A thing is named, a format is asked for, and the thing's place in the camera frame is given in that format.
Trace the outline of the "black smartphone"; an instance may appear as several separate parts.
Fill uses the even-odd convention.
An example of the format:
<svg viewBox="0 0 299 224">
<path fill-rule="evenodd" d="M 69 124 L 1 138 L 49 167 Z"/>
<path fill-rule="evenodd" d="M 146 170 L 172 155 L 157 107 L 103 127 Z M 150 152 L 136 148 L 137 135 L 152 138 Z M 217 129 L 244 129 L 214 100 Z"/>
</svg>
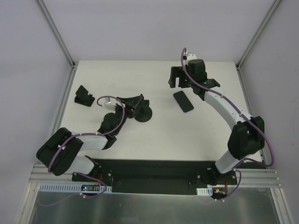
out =
<svg viewBox="0 0 299 224">
<path fill-rule="evenodd" d="M 194 109 L 194 106 L 183 91 L 175 92 L 173 97 L 184 113 L 190 112 Z"/>
</svg>

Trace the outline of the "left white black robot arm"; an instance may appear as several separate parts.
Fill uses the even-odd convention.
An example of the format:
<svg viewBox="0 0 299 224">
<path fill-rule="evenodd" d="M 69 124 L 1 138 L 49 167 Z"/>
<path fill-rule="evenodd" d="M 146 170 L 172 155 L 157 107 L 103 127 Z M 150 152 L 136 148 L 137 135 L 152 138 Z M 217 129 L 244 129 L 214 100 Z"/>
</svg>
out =
<svg viewBox="0 0 299 224">
<path fill-rule="evenodd" d="M 99 127 L 93 133 L 74 133 L 65 127 L 59 128 L 37 151 L 36 158 L 47 167 L 49 173 L 60 176 L 67 171 L 81 172 L 83 177 L 93 182 L 99 176 L 95 162 L 78 153 L 84 150 L 109 149 L 117 140 L 127 119 L 144 123 L 152 118 L 150 101 L 142 94 L 130 98 L 102 96 L 103 103 L 97 105 L 107 110 Z"/>
</svg>

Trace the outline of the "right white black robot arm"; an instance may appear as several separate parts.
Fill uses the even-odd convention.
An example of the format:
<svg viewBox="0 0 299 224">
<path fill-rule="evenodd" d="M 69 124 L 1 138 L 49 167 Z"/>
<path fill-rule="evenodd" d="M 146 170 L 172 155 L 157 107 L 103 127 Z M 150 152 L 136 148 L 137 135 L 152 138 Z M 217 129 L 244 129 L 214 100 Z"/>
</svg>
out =
<svg viewBox="0 0 299 224">
<path fill-rule="evenodd" d="M 208 78 L 202 59 L 184 56 L 180 66 L 171 68 L 168 84 L 171 88 L 192 88 L 193 93 L 213 107 L 231 129 L 226 152 L 210 169 L 213 183 L 223 183 L 227 173 L 264 148 L 264 120 L 244 113 L 237 107 L 226 96 L 221 85 L 215 79 Z"/>
</svg>

